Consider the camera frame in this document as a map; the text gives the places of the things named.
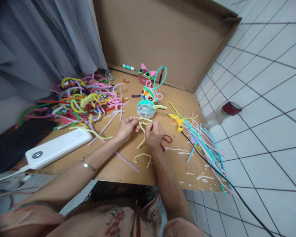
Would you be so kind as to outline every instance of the white power bank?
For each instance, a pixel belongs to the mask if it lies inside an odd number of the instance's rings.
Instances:
[[[31,169],[38,170],[92,140],[88,131],[75,129],[25,153]]]

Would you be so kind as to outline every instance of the hand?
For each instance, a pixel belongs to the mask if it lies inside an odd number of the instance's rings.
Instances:
[[[117,137],[123,142],[128,141],[131,138],[133,130],[135,130],[136,132],[139,131],[139,121],[139,117],[135,116],[130,116],[122,119],[115,137]]]
[[[164,131],[159,121],[155,120],[146,127],[146,144],[150,149],[160,148]]]

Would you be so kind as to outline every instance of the glass jar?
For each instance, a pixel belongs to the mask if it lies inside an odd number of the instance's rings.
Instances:
[[[242,108],[235,102],[227,102],[214,113],[209,115],[202,124],[204,128],[210,130],[216,124],[221,124],[229,116],[238,114]]]

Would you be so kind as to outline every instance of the white curtain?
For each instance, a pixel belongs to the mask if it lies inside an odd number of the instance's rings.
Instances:
[[[50,95],[53,81],[107,69],[93,14],[87,0],[0,2],[0,119]],[[0,133],[16,121],[2,121]]]

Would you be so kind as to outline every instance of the glue stick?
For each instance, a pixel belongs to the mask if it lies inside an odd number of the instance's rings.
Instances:
[[[127,69],[129,69],[129,70],[134,71],[134,67],[127,66],[127,65],[125,65],[125,64],[123,64],[123,68],[127,68]]]

